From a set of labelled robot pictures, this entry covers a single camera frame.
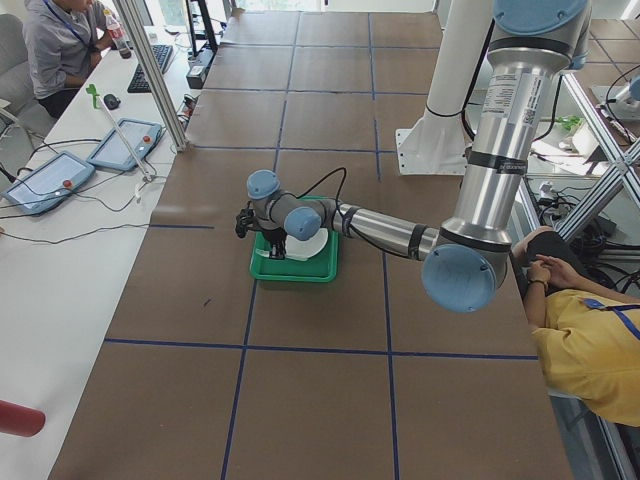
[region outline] gray shirt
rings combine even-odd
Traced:
[[[29,72],[36,98],[46,98],[65,88],[67,75],[83,78],[89,75],[90,53],[87,46],[98,40],[97,28],[106,31],[105,7],[95,0],[85,12],[72,10],[67,13],[53,0],[48,0],[54,14],[45,0],[25,0],[24,3],[27,18],[22,34],[27,44]]]

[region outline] white table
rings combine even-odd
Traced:
[[[160,35],[160,41],[166,41]],[[176,109],[189,90],[185,74],[187,53],[174,47],[175,60],[164,78]],[[128,117],[161,122],[151,94],[128,94],[135,70],[135,55],[123,60],[109,52],[87,83],[105,95],[122,100],[113,111]],[[48,135],[47,142],[75,138],[102,138],[112,128],[104,112],[94,110],[84,90],[76,96]],[[55,147],[81,158],[95,145]],[[175,150],[165,135],[148,160],[158,175],[169,173]],[[43,149],[29,167],[53,156]],[[83,188],[113,176],[98,171]],[[124,205],[141,182],[136,168],[89,190],[85,195],[112,207]],[[164,179],[158,178],[120,213],[110,212],[93,200],[72,197],[41,217],[0,220],[6,233],[26,238],[58,240],[100,227],[146,224]],[[6,200],[0,202],[5,207]],[[15,208],[0,209],[0,216],[17,215]],[[59,245],[34,244],[0,237],[0,399],[42,410],[43,430],[31,438],[0,434],[0,478],[46,479],[77,408],[83,388],[100,349],[128,274],[145,234],[145,228],[120,228],[96,233]]]

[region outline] red cylinder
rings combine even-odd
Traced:
[[[45,415],[40,410],[0,400],[0,432],[32,437],[44,427]]]

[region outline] blue lanyard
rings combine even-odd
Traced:
[[[638,327],[633,324],[629,317],[622,313],[625,310],[636,310],[640,308],[640,305],[617,305],[615,307],[607,307],[594,298],[585,298],[582,300],[582,302],[591,309],[609,310],[614,312],[616,315],[618,315],[618,318],[622,321],[624,326],[627,327],[627,330],[629,330],[634,337],[640,340],[640,330],[638,330]]]
[[[89,45],[87,44],[87,42],[85,42],[82,37],[80,36],[80,34],[78,32],[75,31],[75,29],[69,24],[69,22],[67,22],[64,18],[62,18],[60,15],[58,15],[58,12],[56,12],[53,7],[51,6],[51,4],[49,3],[49,0],[43,0],[45,5],[47,6],[47,8],[51,11],[51,13],[53,13],[56,18],[58,20],[60,20],[65,27],[67,27],[67,30],[69,30],[71,33],[73,33],[73,35],[80,40],[80,42],[87,48],[90,48]]]

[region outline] white round object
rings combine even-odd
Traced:
[[[318,233],[304,242],[301,242],[291,235],[287,235],[285,250],[287,252],[287,256],[291,255],[292,258],[311,258],[322,251],[324,246],[327,244],[328,239],[329,232],[326,228],[321,228],[320,230],[318,230]]]

